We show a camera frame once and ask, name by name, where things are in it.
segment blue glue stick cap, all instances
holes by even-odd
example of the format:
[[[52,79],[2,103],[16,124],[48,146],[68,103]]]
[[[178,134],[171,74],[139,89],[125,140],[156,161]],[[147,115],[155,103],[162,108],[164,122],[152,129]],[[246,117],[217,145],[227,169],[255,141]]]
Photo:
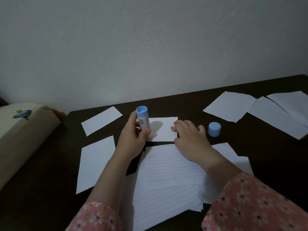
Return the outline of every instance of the blue glue stick cap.
[[[209,135],[212,137],[217,137],[220,134],[221,125],[218,122],[211,122],[209,124]]]
[[[139,106],[136,108],[137,111],[137,117],[144,118],[148,116],[148,108],[146,106]]]

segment table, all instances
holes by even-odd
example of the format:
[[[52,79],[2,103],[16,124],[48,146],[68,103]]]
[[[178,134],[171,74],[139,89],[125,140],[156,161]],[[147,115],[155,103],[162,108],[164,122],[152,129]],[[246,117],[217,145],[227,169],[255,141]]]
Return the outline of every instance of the table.
[[[307,76],[117,104],[115,107],[123,116],[88,137],[81,122],[111,106],[70,112],[0,191],[0,230],[64,230],[91,191],[75,194],[81,148],[111,135],[117,143],[129,114],[140,105],[148,107],[150,117],[178,116],[205,127],[210,122],[219,122],[221,135],[208,137],[210,143],[228,142],[238,155],[249,157],[257,178],[308,211],[308,136],[297,140],[248,113],[235,124],[202,111],[224,91],[259,98],[298,90],[308,94]],[[147,146],[168,143],[147,143]],[[138,160],[131,162],[127,174],[136,170]],[[209,207],[204,204],[201,213],[186,211],[149,230],[200,230]]]

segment pink shirt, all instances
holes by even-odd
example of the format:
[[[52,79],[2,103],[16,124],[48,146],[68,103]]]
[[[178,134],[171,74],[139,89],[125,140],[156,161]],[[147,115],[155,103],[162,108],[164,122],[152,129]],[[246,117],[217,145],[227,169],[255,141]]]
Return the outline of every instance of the pink shirt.
[[[66,230],[109,231],[122,226],[115,210],[88,202]],[[225,185],[201,227],[204,231],[308,230],[308,213],[256,177],[240,173]]]

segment wall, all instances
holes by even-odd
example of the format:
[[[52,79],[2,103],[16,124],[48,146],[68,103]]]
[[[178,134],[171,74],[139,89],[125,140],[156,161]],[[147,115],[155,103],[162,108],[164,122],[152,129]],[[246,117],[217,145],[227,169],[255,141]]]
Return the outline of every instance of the wall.
[[[308,74],[307,4],[0,0],[0,96],[69,112]]]

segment beige cushion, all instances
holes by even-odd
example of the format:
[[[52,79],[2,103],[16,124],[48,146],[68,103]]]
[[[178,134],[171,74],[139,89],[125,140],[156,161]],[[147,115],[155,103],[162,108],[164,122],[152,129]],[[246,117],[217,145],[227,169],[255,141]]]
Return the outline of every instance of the beige cushion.
[[[60,123],[36,103],[0,107],[0,190]]]

